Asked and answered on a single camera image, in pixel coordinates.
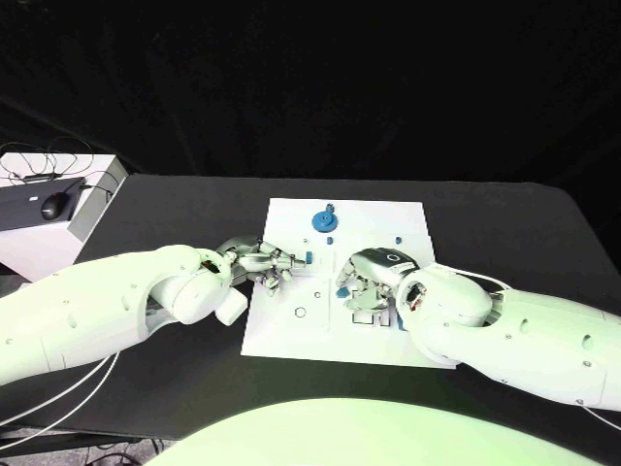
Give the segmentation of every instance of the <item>white cable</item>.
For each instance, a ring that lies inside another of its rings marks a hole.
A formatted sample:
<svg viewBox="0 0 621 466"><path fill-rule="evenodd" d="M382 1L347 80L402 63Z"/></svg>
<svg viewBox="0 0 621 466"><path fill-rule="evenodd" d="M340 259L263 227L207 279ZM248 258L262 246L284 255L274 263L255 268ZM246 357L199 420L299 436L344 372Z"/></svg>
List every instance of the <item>white cable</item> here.
<svg viewBox="0 0 621 466"><path fill-rule="evenodd" d="M115 357L112 359L112 363L111 363L111 367L108 368L108 372L105 373L103 375L103 378L101 379L101 381L98 382L98 385L93 387L93 389L90 390L90 393L86 395L86 397L83 398L83 400L79 402L79 404L72 408L72 410L69 411L69 413L54 422L52 422L52 424L49 424L41 430L39 430L33 435L29 435L27 437L23 437L20 440L17 440L16 442L13 442L11 444L7 444L7 445L3 445L0 447L0 450L1 449L7 449L8 447L13 447L14 445L18 445L21 444L23 442L27 442L33 437L37 437L40 434L43 434L47 430L50 430L57 424L60 424L66 418L69 416L72 416L72 414L75 413L75 411L83 406L83 404L89 401L90 397L96 394L96 391L98 389L101 388L101 385L103 384L105 382L105 379L108 378L108 376L111 375L111 372L112 372L112 368L115 367L115 363L118 362L118 357L119 357L119 353L115 354Z"/></svg>
<svg viewBox="0 0 621 466"><path fill-rule="evenodd" d="M454 267L449 267L448 265L439 264L436 262L432 262L432 264L449 270L451 272L455 272L457 274L465 275L467 277L475 277L477 279L482 279L482 280L487 280L488 282L495 283L503 289L511 289L510 286L503 281L493 279L491 277L487 277L485 275L474 274L472 272L467 272L465 270L455 269Z"/></svg>
<svg viewBox="0 0 621 466"><path fill-rule="evenodd" d="M24 411L20 415L16 415L10 418L7 418L5 420L1 420L0 421L0 426L1 425L5 425L8 424L10 422L13 422L13 420L17 420L20 417L24 417L26 415L29 415L30 413L34 413L40 408L44 408L50 403L53 403L59 398L62 398L65 395L67 395L86 381L86 379L90 378L90 376L96 373L96 371L103 367L103 364L106 363L108 359L111 358L111 356L108 356L102 361L101 363L98 364L98 366L89 371L89 373L79 379L79 381L76 381L76 383L69 387L66 388L66 390L63 390L53 398L50 398L44 403L41 403L40 405L37 405L34 408L30 408L27 411Z"/></svg>
<svg viewBox="0 0 621 466"><path fill-rule="evenodd" d="M612 422L609 422L595 411L591 411L585 406L582 408L602 421L605 422L614 429L618 429L621 431L621 426L615 425Z"/></svg>

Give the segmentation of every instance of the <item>black table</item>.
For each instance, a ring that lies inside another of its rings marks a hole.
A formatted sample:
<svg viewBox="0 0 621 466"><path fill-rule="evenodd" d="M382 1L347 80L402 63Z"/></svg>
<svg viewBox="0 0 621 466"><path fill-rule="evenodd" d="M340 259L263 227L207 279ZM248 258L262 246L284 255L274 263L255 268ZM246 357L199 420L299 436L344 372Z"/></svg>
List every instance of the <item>black table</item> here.
<svg viewBox="0 0 621 466"><path fill-rule="evenodd" d="M271 197L420 201L441 263L621 316L621 278L583 215L565 192L530 183L131 176L78 261L171 244L214 248L232 236L262 234ZM242 289L249 293L252 284ZM465 366L446 371L240 356L245 322L243 316L226 327L210 315L191 326L164 327L121 353L101 392L63 427L178 439L274 403L373 398L478 417L621 464L621 433L580 408L494 383ZM4 386L0 418L54 394L85 370ZM47 425L90 390L86 385L24 423ZM621 425L621 414L605 416Z"/></svg>

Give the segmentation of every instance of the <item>white box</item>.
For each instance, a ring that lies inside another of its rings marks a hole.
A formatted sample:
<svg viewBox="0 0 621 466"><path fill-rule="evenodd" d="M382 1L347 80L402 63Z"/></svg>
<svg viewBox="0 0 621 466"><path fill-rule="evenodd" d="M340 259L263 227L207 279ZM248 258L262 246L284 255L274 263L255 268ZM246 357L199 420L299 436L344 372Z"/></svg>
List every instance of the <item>white box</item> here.
<svg viewBox="0 0 621 466"><path fill-rule="evenodd" d="M85 177L86 184L98 185L116 194L127 173L114 155L76 154L75 163L72 163L75 158L70 153L52 153L49 156L52 163L47 163L47 158L41 153L7 152L0 160L0 177L3 178L0 187L10 186L14 181L7 170L20 178L31 175L33 172L50 173L56 159L54 172L66 172L63 178ZM75 262L105 209L105 191L98 188L85 189L79 195L70 221L1 231L0 262L31 282L66 268Z"/></svg>

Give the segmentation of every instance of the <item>black curtain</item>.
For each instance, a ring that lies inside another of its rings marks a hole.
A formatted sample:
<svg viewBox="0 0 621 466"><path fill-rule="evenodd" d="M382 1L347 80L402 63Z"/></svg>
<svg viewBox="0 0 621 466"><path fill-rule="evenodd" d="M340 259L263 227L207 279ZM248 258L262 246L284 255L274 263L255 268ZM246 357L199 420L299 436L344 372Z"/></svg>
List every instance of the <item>black curtain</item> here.
<svg viewBox="0 0 621 466"><path fill-rule="evenodd" d="M546 183L619 238L621 3L3 2L0 139L60 134L142 173Z"/></svg>

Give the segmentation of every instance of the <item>gray floor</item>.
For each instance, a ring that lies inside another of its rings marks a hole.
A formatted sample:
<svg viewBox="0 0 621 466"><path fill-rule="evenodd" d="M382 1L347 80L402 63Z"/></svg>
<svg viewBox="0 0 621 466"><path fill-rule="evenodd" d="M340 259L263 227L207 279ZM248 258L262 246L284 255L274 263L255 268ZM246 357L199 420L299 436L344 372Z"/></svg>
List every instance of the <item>gray floor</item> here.
<svg viewBox="0 0 621 466"><path fill-rule="evenodd" d="M16 275L0 276L0 298L14 292L26 280ZM8 434L0 435L0 438L5 437L23 437L34 432L33 429L17 430ZM174 442L164 441L165 448L170 448ZM141 464L150 461L155 456L151 440L144 440L139 444L116 444L109 449L101 450L95 447L89 449L67 449L63 451L54 451L52 453L31 454L27 456L14 456L7 458L4 451L1 451L0 461L4 461L10 466L39 466L39 465L65 465L65 466L82 466L86 462L93 461L101 456L112 452L125 451ZM109 457L96 463L98 466L111 466L121 463L121 457Z"/></svg>

